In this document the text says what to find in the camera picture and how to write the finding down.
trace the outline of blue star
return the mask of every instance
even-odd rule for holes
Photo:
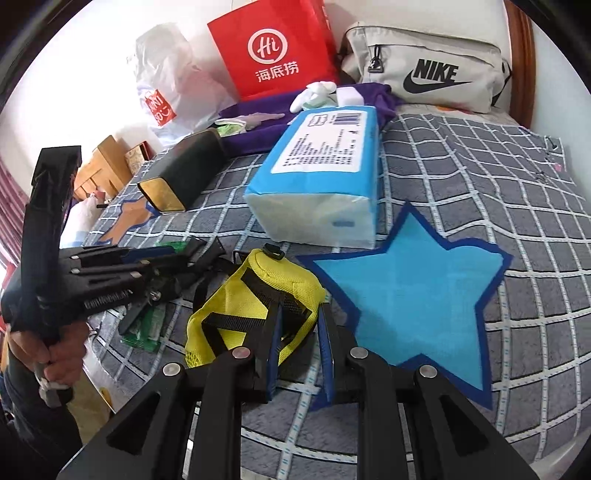
[[[360,346],[391,365],[435,365],[490,408],[483,309],[511,258],[480,239],[449,242],[406,203],[380,248],[298,260],[348,314]]]

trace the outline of purple towel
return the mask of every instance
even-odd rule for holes
[[[396,106],[400,103],[390,90],[389,85],[382,83],[358,83],[350,85],[362,96],[365,105],[376,107],[379,129],[381,130],[396,116]],[[271,151],[281,138],[288,123],[297,115],[290,113],[290,106],[301,91],[282,93],[257,100],[240,102],[220,112],[221,118],[234,118],[251,113],[284,113],[285,117],[278,120],[266,120],[260,126],[243,134],[223,137],[222,142],[230,158]]]

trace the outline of blue tissue package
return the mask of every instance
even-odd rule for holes
[[[374,107],[306,110],[271,150],[244,198],[274,241],[374,248],[378,142]]]

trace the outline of barcode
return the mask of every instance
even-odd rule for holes
[[[337,113],[333,125],[359,125],[361,121],[361,112],[357,113]]]

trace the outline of yellow bag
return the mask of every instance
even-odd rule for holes
[[[189,319],[185,346],[187,365],[198,367],[208,364],[216,357],[214,350],[218,350],[219,354],[225,349],[242,345],[246,332],[267,318],[264,302],[272,290],[286,294],[284,335],[279,354],[281,364],[314,327],[325,291],[308,270],[286,258],[271,258],[263,250],[255,248],[238,270]]]

